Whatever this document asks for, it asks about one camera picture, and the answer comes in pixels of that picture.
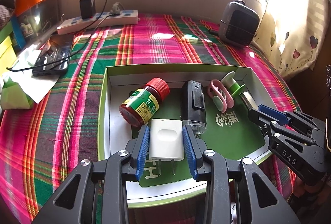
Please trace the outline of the black smartphone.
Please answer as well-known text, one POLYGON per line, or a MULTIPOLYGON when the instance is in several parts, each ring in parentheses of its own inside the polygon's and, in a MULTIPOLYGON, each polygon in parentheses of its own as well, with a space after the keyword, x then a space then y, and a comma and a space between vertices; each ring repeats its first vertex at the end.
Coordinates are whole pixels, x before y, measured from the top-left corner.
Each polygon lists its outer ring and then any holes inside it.
POLYGON ((68 70, 68 57, 71 54, 73 41, 73 34, 51 35, 36 60, 35 67, 32 69, 32 75, 35 77, 63 76, 68 70))

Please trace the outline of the plaid pink green tablecloth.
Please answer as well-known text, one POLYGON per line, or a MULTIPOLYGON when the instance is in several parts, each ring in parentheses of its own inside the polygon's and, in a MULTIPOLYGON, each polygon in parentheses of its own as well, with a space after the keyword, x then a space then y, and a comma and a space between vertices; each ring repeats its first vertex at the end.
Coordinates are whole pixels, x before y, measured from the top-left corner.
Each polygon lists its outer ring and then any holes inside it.
POLYGON ((209 34, 217 25, 171 15, 141 14, 113 34, 103 28, 76 36, 67 73, 29 110, 1 120, 1 223, 30 223, 65 176, 97 159, 97 125, 108 66, 209 63, 250 67, 279 110, 299 104, 272 64, 254 47, 233 48, 209 34))

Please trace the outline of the white power strip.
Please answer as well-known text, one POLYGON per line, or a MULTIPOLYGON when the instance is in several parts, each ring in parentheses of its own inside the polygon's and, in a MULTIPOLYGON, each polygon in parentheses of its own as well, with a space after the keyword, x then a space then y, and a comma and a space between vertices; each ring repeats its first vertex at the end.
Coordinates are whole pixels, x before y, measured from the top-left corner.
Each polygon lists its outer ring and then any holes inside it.
POLYGON ((135 25, 139 21, 137 10, 121 10, 119 15, 112 15, 110 12, 104 12, 98 18, 100 13, 97 13, 92 18, 82 19, 81 16, 65 20, 57 27, 58 34, 71 34, 87 29, 99 27, 120 26, 120 25, 135 25))

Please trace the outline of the black clear stamp device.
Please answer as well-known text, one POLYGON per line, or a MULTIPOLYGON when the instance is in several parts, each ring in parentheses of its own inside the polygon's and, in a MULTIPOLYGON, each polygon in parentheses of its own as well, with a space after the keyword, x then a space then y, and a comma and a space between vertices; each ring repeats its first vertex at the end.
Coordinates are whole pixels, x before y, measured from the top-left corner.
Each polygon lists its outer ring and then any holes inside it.
POLYGON ((191 127, 198 138, 207 130, 203 87, 198 81, 189 80, 182 86, 181 120, 183 125, 191 127))

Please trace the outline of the pink oval clip green pad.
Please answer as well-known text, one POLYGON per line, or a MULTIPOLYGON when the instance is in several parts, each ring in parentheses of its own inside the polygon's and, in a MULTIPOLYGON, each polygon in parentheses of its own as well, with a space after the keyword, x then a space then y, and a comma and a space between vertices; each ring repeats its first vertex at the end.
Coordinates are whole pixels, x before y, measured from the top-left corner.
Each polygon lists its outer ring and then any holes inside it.
POLYGON ((227 109, 234 107, 235 102, 233 97, 230 95, 223 83, 217 79, 210 81, 207 87, 207 94, 211 100, 213 100, 214 105, 221 113, 225 113, 227 109))

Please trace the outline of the cream heart pattern curtain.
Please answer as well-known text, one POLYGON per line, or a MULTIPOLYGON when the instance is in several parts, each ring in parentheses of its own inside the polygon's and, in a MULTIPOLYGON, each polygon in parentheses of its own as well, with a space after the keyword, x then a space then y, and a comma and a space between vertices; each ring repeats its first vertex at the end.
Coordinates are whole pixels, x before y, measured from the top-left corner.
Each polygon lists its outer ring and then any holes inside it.
POLYGON ((314 68, 329 21, 329 0, 266 0, 254 42, 289 80, 314 68))

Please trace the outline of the small grey space heater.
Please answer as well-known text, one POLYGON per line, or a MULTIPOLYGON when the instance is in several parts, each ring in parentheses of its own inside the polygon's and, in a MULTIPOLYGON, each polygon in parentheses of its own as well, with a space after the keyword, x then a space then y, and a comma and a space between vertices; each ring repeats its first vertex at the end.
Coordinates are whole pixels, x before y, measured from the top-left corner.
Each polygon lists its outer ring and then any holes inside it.
POLYGON ((221 41, 240 47, 249 46, 260 24, 260 17, 241 0, 227 4, 220 19, 221 41))

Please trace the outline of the green white spool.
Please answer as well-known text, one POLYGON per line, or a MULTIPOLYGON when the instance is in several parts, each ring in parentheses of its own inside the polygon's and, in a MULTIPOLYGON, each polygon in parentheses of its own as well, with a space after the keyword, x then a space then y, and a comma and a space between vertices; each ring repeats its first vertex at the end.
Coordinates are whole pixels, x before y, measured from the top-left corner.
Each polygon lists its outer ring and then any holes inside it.
POLYGON ((233 98, 246 91, 246 85, 239 85, 239 83, 234 79, 234 75, 235 72, 231 71, 227 73, 221 80, 221 83, 223 83, 233 98))

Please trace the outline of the green crumpled paper bag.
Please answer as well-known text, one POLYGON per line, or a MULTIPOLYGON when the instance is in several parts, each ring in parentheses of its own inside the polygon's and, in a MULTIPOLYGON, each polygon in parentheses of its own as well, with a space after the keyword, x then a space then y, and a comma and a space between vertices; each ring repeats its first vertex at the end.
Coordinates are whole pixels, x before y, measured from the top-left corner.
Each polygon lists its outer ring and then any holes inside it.
POLYGON ((4 83, 1 90, 2 110, 31 109, 34 101, 25 94, 21 86, 10 78, 4 83))

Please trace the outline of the white wall charger plug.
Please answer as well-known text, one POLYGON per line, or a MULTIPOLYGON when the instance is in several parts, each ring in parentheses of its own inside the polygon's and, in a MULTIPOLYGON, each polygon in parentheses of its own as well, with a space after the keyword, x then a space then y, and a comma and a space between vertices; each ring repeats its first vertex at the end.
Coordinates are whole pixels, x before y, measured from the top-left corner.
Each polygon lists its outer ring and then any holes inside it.
POLYGON ((174 163, 184 159, 182 128, 181 120, 150 121, 149 160, 158 162, 159 175, 161 175, 161 162, 171 163, 174 176, 176 175, 174 163))

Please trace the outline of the green white cardboard box tray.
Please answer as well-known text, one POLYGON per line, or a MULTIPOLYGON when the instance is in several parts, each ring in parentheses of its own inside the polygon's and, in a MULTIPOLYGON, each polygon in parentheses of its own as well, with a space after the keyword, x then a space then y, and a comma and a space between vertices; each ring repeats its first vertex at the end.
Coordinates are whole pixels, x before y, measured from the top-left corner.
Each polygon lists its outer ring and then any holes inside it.
POLYGON ((181 89, 193 80, 206 91, 213 80, 234 72, 235 81, 248 97, 236 96, 234 106, 221 113, 206 96, 206 130, 201 138, 215 152, 232 160, 249 157, 255 163, 270 155, 268 139, 247 116, 247 101, 274 107, 274 102, 257 73, 247 67, 215 64, 139 64, 107 67, 104 74, 98 119, 98 158, 104 160, 123 150, 139 130, 121 116, 120 105, 136 90, 155 77, 163 79, 170 93, 149 120, 151 145, 156 153, 147 154, 143 175, 127 183, 130 208, 160 206, 191 198, 205 191, 206 183, 194 181, 185 159, 182 139, 181 89))

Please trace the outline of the brown bottle red cap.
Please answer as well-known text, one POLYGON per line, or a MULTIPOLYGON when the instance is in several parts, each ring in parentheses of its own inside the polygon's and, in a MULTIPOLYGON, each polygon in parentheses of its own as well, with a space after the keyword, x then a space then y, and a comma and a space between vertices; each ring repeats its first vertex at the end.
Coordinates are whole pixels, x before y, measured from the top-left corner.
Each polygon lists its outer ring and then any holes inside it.
POLYGON ((169 95, 168 84, 159 77, 134 91, 120 106, 121 116, 133 127, 146 125, 169 95))

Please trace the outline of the yellow green box stack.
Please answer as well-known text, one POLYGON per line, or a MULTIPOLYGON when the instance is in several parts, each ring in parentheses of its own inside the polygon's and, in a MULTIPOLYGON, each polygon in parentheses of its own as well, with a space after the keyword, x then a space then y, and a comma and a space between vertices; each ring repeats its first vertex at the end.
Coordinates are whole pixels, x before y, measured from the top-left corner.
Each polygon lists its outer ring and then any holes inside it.
POLYGON ((1 47, 0 47, 0 74, 7 72, 7 67, 12 67, 17 59, 13 49, 11 36, 13 35, 13 27, 9 21, 1 30, 1 47))

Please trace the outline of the brown checked cloth bundle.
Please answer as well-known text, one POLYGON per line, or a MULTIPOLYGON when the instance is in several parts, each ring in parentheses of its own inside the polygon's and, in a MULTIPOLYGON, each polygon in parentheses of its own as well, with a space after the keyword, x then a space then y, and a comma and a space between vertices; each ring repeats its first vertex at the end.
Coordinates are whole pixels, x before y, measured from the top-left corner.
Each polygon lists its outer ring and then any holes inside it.
POLYGON ((0 30, 2 30, 5 27, 5 25, 9 22, 12 14, 13 14, 13 9, 0 5, 0 30))

